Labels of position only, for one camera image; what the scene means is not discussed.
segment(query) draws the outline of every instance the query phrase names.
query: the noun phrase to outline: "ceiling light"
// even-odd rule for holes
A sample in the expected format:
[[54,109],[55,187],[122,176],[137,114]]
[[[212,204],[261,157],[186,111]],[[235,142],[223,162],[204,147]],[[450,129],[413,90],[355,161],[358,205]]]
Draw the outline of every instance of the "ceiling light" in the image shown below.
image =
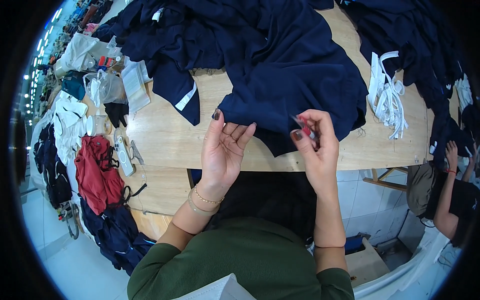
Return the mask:
[[58,14],[58,13],[59,13],[59,11],[57,10],[57,11],[55,12],[55,14],[53,15],[52,22],[57,18],[57,14]]

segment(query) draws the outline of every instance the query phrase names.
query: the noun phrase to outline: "white face mask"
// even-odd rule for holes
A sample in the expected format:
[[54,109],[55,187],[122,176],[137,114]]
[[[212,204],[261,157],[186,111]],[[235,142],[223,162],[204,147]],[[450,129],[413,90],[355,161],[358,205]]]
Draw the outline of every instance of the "white face mask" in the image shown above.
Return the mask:
[[256,300],[237,282],[235,274],[230,274],[198,290],[194,290],[174,300]]

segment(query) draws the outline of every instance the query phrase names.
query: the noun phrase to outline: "black shirt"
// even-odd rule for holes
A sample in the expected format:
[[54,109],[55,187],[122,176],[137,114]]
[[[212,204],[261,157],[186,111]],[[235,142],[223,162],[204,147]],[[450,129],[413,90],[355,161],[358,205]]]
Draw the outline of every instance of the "black shirt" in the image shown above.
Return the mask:
[[[425,211],[425,218],[427,219],[433,220],[435,216],[440,194],[442,193],[442,188],[444,187],[447,176],[448,173],[445,172],[438,174],[435,184],[432,187],[432,192],[430,193],[427,210]],[[449,209],[451,214],[458,217],[458,224],[452,239],[452,245],[454,247],[460,246],[465,239],[468,227],[475,218],[477,200],[480,200],[480,190],[473,183],[455,179]]]

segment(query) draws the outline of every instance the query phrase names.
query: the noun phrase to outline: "fingernail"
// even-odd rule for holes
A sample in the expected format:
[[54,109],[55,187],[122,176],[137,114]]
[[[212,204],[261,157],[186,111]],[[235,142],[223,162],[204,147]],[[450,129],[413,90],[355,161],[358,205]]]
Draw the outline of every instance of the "fingernail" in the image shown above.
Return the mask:
[[290,135],[292,136],[292,139],[294,139],[294,140],[297,141],[297,142],[298,142],[299,140],[301,140],[301,138],[302,138],[302,135],[301,135],[301,133],[300,133],[300,130],[294,131],[294,132],[292,132]]
[[213,114],[213,118],[215,121],[218,121],[220,118],[220,110],[218,108],[215,109],[215,113]]

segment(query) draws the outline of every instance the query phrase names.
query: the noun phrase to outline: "green ribbed sweater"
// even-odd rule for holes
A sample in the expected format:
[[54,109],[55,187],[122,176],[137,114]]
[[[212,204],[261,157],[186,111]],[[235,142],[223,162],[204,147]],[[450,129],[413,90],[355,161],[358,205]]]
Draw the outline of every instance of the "green ribbed sweater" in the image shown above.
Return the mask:
[[234,273],[257,300],[354,299],[342,269],[316,274],[315,260],[292,231],[254,218],[222,222],[193,237],[184,251],[154,245],[134,269],[130,300],[173,299]]

